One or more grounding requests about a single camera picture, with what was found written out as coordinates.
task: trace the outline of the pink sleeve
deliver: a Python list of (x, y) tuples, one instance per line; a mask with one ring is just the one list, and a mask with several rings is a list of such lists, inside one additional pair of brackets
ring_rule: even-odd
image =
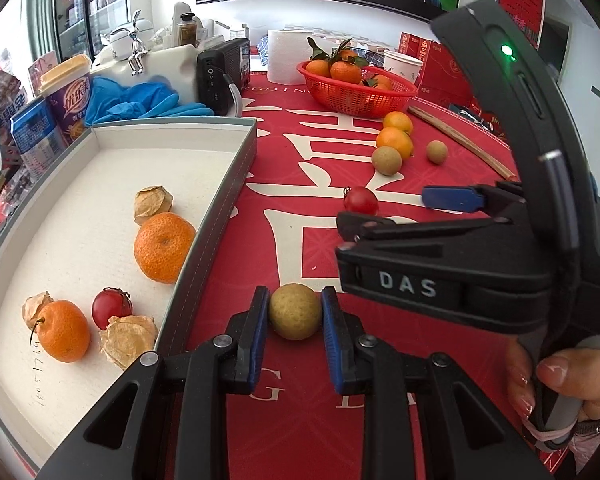
[(576, 471), (579, 473), (589, 458), (593, 456), (600, 444), (600, 433), (587, 436), (574, 436), (569, 449), (576, 460)]

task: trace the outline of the radio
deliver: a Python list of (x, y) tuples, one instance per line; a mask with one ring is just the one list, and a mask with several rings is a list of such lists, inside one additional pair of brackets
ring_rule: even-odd
[(244, 90), (251, 79), (250, 42), (247, 38), (225, 41), (198, 54), (198, 96), (216, 116), (225, 116), (233, 102), (229, 85)]

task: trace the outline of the cherry tomato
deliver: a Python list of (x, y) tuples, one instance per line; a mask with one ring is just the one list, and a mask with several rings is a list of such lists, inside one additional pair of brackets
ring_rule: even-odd
[(374, 192), (366, 187), (347, 187), (344, 190), (344, 209), (354, 213), (375, 215), (378, 212), (378, 199)]
[(111, 316), (131, 316), (134, 307), (131, 296), (119, 288), (108, 286), (94, 298), (91, 305), (93, 322), (100, 330), (106, 330)]

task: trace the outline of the fingernail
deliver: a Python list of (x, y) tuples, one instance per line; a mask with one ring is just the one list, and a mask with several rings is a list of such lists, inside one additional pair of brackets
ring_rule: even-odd
[(525, 386), (529, 382), (520, 368), (515, 366), (507, 366), (507, 373), (520, 386)]
[(514, 408), (518, 415), (523, 418), (529, 418), (531, 412), (534, 410), (534, 404), (530, 399), (527, 399), (525, 396), (518, 397)]
[(551, 356), (540, 361), (536, 368), (538, 379), (550, 388), (559, 388), (567, 377), (569, 361), (564, 357)]

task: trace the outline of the tangerine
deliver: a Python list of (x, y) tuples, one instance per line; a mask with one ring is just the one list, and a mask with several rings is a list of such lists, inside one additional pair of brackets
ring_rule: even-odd
[(343, 50), (341, 50), (338, 55), (340, 56), (340, 59), (349, 59), (349, 57), (358, 57), (358, 54), (356, 54), (355, 52), (353, 52), (353, 50), (349, 49), (349, 48), (345, 48)]
[(58, 300), (40, 309), (33, 326), (42, 348), (54, 359), (73, 363), (89, 348), (91, 334), (87, 318), (71, 301)]
[(376, 83), (382, 83), (383, 85), (386, 85), (389, 88), (391, 88), (391, 80), (387, 76), (382, 74), (375, 74), (374, 79), (376, 80)]
[(395, 148), (402, 160), (407, 160), (413, 151), (413, 142), (404, 131), (393, 126), (383, 128), (376, 137), (376, 148), (381, 146), (391, 146)]
[(325, 59), (314, 59), (307, 63), (304, 67), (307, 72), (311, 72), (312, 74), (319, 75), (322, 77), (331, 77), (329, 74), (329, 62)]
[(134, 242), (140, 270), (154, 282), (175, 283), (195, 236), (195, 227), (174, 213), (152, 216), (140, 226)]
[(382, 127), (387, 128), (392, 126), (404, 131), (407, 135), (411, 135), (413, 131), (413, 123), (407, 114), (402, 112), (389, 112), (382, 120)]
[(354, 64), (345, 61), (336, 61), (331, 65), (331, 77), (338, 81), (357, 85), (362, 81), (362, 70)]

